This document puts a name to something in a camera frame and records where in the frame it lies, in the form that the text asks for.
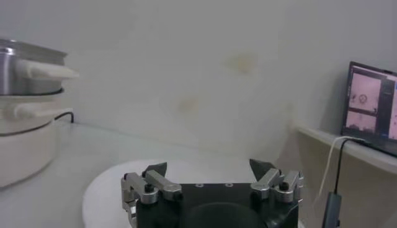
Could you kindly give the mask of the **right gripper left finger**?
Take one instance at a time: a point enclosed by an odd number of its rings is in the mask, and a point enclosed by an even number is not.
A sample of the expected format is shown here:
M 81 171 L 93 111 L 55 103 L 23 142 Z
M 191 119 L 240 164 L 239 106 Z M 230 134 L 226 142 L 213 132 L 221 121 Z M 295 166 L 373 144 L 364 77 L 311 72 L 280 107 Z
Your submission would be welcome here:
M 165 177 L 167 162 L 147 166 L 139 175 L 136 172 L 125 173 L 120 180 L 122 208 L 128 215 L 131 227 L 137 225 L 137 203 L 154 205 L 162 197 L 168 201 L 182 198 L 182 185 L 171 182 Z

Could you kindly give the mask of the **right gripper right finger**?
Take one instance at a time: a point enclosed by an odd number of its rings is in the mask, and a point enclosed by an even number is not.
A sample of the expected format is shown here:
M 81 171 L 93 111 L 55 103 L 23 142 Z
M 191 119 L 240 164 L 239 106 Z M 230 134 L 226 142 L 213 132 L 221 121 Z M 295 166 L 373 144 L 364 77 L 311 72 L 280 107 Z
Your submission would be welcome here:
M 289 171 L 284 174 L 270 162 L 250 159 L 249 165 L 256 178 L 250 188 L 261 200 L 270 197 L 279 203 L 301 203 L 303 198 L 303 174 L 299 171 Z

